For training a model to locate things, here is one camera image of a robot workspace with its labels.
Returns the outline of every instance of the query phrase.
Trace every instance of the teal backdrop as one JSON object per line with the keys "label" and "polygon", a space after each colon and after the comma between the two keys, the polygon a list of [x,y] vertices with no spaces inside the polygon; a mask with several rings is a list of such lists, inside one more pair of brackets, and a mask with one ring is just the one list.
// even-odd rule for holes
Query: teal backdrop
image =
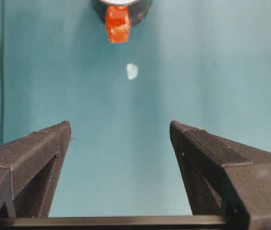
{"label": "teal backdrop", "polygon": [[271,0],[155,0],[115,45],[88,0],[4,9],[4,141],[72,123],[51,216],[190,214],[171,120],[271,151]]}

